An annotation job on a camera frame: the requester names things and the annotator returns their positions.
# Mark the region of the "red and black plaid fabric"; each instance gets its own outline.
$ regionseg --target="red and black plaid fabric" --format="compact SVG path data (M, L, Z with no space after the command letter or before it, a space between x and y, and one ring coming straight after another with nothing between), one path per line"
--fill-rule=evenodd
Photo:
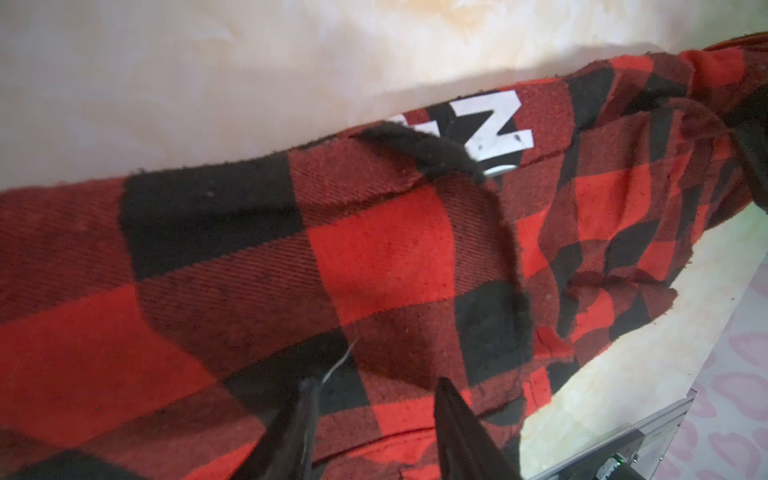
M750 201L733 129L765 122L767 85L754 37L504 87L499 134L535 145L480 185L356 129L0 195L2 473L227 478L352 341L314 478L438 478L440 376L516 462L522 420L668 309L692 243ZM461 144L489 115L404 118Z

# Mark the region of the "pink patterned floor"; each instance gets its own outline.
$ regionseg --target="pink patterned floor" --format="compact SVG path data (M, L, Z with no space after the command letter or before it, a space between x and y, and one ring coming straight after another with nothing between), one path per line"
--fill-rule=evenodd
M767 479L768 257L693 388L697 397L654 480Z

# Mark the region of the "beige tabletop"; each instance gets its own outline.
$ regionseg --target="beige tabletop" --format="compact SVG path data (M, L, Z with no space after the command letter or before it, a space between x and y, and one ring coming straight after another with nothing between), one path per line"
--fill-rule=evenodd
M0 189L257 157L766 27L766 0L4 0ZM684 396L766 247L754 206L705 233L674 308L528 420L525 476Z

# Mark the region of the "flannel cloth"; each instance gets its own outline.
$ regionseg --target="flannel cloth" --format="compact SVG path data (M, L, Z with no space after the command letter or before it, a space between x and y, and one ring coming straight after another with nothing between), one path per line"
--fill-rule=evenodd
M394 118L412 137L3 193L2 473L227 478L352 342L313 478L438 478L440 376L516 463L703 231L764 204L767 85L753 36Z

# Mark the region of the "checkered garment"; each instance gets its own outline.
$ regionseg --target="checkered garment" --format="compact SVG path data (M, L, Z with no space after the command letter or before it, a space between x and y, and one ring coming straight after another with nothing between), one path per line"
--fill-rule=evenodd
M400 117L440 138L378 124L3 193L0 475L227 478L353 341L313 478L438 478L440 376L516 464L523 419L764 199L759 135L734 128L765 121L766 67L754 36L500 88L521 106L493 133L534 144L473 161L518 166L480 184L452 156L492 112L445 103Z

